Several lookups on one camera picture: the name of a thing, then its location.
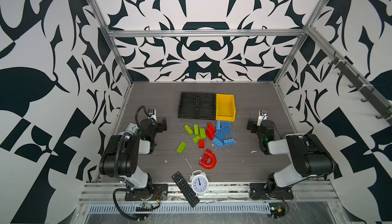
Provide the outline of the small red lego brick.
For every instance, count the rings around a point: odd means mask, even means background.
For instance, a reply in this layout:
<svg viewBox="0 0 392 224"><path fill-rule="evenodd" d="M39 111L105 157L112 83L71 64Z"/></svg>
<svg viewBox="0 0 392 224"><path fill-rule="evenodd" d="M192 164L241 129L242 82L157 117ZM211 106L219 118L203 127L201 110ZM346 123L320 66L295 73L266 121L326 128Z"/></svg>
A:
<svg viewBox="0 0 392 224"><path fill-rule="evenodd" d="M199 144L199 149L204 149L205 148L205 140L204 139L200 139L198 144Z"/></svg>

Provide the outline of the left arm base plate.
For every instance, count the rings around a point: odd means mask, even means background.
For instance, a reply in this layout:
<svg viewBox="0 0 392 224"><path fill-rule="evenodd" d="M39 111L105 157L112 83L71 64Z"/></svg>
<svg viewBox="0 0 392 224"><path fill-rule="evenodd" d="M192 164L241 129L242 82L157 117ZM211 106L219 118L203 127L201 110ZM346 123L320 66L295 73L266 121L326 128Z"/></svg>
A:
<svg viewBox="0 0 392 224"><path fill-rule="evenodd" d="M167 184L153 184L143 189L128 189L125 195L125 201L160 201L167 199L168 185Z"/></svg>

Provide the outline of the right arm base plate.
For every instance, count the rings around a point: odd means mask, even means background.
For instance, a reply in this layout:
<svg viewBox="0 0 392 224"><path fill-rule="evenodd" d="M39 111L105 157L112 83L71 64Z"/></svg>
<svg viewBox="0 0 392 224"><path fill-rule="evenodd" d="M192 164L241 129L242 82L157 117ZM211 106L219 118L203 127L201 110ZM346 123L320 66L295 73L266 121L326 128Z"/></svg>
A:
<svg viewBox="0 0 392 224"><path fill-rule="evenodd" d="M270 186L266 183L251 183L250 184L250 198L253 200L272 200L272 199L284 199L293 200L294 194L291 187L280 188L276 186Z"/></svg>

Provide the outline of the red arch lego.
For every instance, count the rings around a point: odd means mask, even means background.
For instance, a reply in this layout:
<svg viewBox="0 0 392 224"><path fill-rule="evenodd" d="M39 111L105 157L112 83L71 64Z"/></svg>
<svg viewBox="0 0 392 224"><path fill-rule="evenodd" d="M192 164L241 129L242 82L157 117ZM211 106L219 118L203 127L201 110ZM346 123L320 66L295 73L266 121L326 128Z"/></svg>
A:
<svg viewBox="0 0 392 224"><path fill-rule="evenodd" d="M216 164L217 159L215 154L211 150L207 149L199 165L204 169L213 169L215 168Z"/></svg>

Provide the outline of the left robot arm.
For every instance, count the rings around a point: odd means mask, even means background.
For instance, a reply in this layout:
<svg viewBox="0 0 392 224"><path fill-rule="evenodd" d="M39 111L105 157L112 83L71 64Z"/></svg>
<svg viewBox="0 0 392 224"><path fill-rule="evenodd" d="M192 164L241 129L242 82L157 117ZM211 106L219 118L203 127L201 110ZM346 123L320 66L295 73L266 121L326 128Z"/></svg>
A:
<svg viewBox="0 0 392 224"><path fill-rule="evenodd" d="M100 174L125 183L129 190L152 194L152 178L137 166L138 157L152 154L156 135L166 130L166 118L160 123L153 118L130 123L124 132L110 137L99 163Z"/></svg>

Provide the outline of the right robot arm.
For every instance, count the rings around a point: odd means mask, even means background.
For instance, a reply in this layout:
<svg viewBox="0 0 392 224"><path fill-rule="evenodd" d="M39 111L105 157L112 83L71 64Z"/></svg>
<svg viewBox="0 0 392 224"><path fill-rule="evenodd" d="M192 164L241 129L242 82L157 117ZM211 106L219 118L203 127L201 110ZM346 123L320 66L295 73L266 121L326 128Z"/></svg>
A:
<svg viewBox="0 0 392 224"><path fill-rule="evenodd" d="M252 183L252 199L293 199L292 187L308 178L325 177L334 172L336 163L314 134L287 134L275 139L275 124L271 120L248 120L247 130L258 136L260 150L265 155L287 155L290 165L268 176L265 184Z"/></svg>

